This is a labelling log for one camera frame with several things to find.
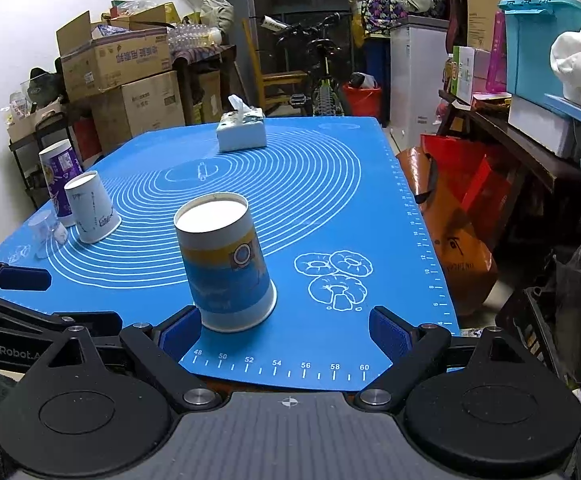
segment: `blue bin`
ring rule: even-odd
[[[544,94],[562,95],[551,70],[551,46],[563,32],[581,29],[578,0],[502,0],[506,15],[506,91],[550,109]]]

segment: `bicycle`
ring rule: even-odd
[[[328,28],[340,23],[342,17],[336,12],[327,16],[317,25],[304,25],[302,22],[289,25],[264,16],[261,26],[278,37],[277,45],[299,41],[306,48],[309,59],[314,59],[307,70],[308,92],[293,94],[290,105],[303,109],[309,116],[352,116],[351,106],[342,90],[341,74],[336,73],[341,63],[337,57],[341,49],[327,37]]]

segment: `blue and yellow paper cup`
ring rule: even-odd
[[[240,332],[270,316],[277,291],[245,197],[197,197],[178,209],[173,222],[192,300],[206,328]]]

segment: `purple paper cup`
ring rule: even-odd
[[[48,194],[55,208],[59,221],[70,227],[75,225],[70,204],[66,197],[64,186],[77,175],[82,174],[82,168],[68,139],[60,140],[40,151],[40,161]]]

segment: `blue silicone mat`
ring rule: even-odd
[[[222,190],[249,200],[278,302],[251,330],[204,329],[181,361],[189,371],[358,390],[390,365],[369,336],[373,306],[459,333],[423,218],[374,119],[269,119],[267,148],[233,153],[218,153],[214,129],[147,133],[104,158],[94,169],[122,216],[117,231],[89,246],[73,227],[66,245],[36,248],[24,225],[0,261],[45,267],[52,285],[0,296],[46,313],[115,310],[125,324],[157,324],[191,302],[173,215]]]

